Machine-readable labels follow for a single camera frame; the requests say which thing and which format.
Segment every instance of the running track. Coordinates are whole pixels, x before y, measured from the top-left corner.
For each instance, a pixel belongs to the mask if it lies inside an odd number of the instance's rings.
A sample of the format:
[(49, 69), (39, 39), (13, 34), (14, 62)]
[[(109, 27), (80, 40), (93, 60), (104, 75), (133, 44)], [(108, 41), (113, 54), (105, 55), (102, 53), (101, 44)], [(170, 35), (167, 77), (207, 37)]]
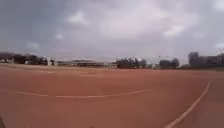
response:
[(223, 73), (0, 68), (7, 128), (163, 128)]

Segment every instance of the sky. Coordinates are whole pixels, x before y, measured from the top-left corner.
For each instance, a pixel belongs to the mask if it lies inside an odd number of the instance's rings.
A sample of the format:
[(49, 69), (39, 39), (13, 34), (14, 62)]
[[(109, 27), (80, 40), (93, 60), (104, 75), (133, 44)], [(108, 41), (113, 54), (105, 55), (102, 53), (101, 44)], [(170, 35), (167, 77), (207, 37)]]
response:
[(60, 60), (216, 55), (224, 0), (0, 0), (0, 51)]

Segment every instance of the tree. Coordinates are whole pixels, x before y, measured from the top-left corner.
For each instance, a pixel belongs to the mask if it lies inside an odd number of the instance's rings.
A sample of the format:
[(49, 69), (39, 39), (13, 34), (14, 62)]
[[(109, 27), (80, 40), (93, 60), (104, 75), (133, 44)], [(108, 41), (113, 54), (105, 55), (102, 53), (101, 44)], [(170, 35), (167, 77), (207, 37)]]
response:
[(16, 55), (13, 56), (13, 58), (14, 58), (15, 63), (25, 64), (26, 57), (24, 55), (16, 54)]
[(26, 57), (26, 61), (28, 61), (29, 64), (32, 64), (32, 65), (40, 64), (40, 61), (41, 61), (40, 57), (33, 54), (25, 54), (24, 56)]
[(55, 64), (55, 61), (51, 59), (51, 65), (54, 66), (54, 64)]
[(160, 68), (170, 68), (171, 67), (171, 61), (169, 60), (160, 60), (159, 61)]
[(199, 66), (201, 59), (198, 52), (191, 52), (188, 55), (188, 61), (190, 66)]
[(39, 65), (47, 65), (47, 58), (40, 57), (39, 58)]
[(172, 68), (177, 68), (179, 66), (179, 60), (177, 58), (174, 58), (172, 61), (171, 61), (171, 67)]
[(146, 68), (146, 60), (137, 58), (121, 58), (116, 60), (117, 68)]
[(10, 60), (13, 58), (15, 54), (14, 53), (9, 53), (9, 52), (0, 52), (0, 60), (3, 60), (4, 63), (7, 63), (7, 60)]
[(219, 64), (224, 65), (224, 53), (218, 54)]
[(189, 68), (189, 65), (188, 64), (184, 64), (184, 65), (181, 65), (180, 68), (181, 69), (188, 69)]

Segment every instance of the white lane line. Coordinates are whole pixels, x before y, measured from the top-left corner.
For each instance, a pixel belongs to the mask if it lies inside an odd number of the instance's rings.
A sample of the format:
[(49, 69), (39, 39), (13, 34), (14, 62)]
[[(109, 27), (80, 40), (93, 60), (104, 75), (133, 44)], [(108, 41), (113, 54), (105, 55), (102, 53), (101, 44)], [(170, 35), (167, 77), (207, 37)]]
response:
[[(128, 92), (128, 93), (122, 93), (122, 94), (116, 94), (116, 95), (101, 95), (101, 96), (53, 96), (56, 98), (73, 98), (73, 99), (87, 99), (87, 98), (105, 98), (105, 97), (119, 97), (119, 96), (125, 96), (125, 95), (132, 95), (132, 94), (138, 94), (143, 92), (149, 92), (154, 89), (145, 89), (140, 91), (134, 91), (134, 92)], [(8, 92), (8, 93), (16, 93), (16, 94), (22, 94), (22, 95), (31, 95), (31, 96), (41, 96), (41, 97), (47, 97), (49, 95), (45, 94), (38, 94), (38, 93), (30, 93), (30, 92), (22, 92), (22, 91), (12, 91), (12, 90), (6, 90), (6, 89), (0, 89), (1, 92)]]
[(182, 113), (177, 119), (167, 124), (164, 128), (174, 128), (175, 125), (180, 123), (196, 106), (197, 104), (202, 100), (202, 98), (207, 94), (209, 87), (211, 86), (211, 81), (208, 82), (207, 87), (205, 90), (201, 93), (200, 97), (184, 112)]
[(15, 68), (15, 70), (22, 71), (22, 70), (25, 70), (25, 69)]
[(116, 95), (101, 95), (101, 96), (56, 96), (57, 98), (74, 98), (74, 99), (88, 99), (88, 98), (106, 98), (106, 97), (119, 97), (119, 96), (125, 96), (125, 95), (132, 95), (132, 94), (138, 94), (143, 92), (149, 92), (154, 89), (145, 89), (140, 91), (134, 91), (134, 92), (128, 92), (128, 93), (122, 93), (122, 94), (116, 94)]
[(6, 67), (6, 66), (1, 66), (1, 68), (5, 68), (5, 69), (13, 69), (13, 70), (24, 70), (24, 69), (21, 69), (21, 68)]
[(30, 92), (21, 92), (21, 91), (12, 91), (12, 90), (6, 90), (6, 89), (0, 89), (1, 92), (8, 92), (8, 93), (16, 93), (16, 94), (22, 94), (22, 95), (30, 95), (30, 96), (48, 96), (45, 94), (38, 94), (38, 93), (30, 93)]
[(52, 73), (54, 73), (54, 72), (52, 72), (52, 71), (43, 71), (43, 70), (33, 70), (33, 71), (31, 71), (32, 73), (48, 73), (48, 74), (52, 74)]

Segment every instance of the dirt ground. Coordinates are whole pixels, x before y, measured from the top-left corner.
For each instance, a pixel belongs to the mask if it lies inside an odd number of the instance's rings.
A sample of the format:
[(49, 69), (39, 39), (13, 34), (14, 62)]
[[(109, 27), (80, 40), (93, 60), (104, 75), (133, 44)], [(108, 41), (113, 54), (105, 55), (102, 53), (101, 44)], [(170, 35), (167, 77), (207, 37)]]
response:
[(223, 128), (224, 80), (213, 79), (207, 95), (175, 128)]
[(7, 128), (163, 128), (221, 72), (0, 67)]

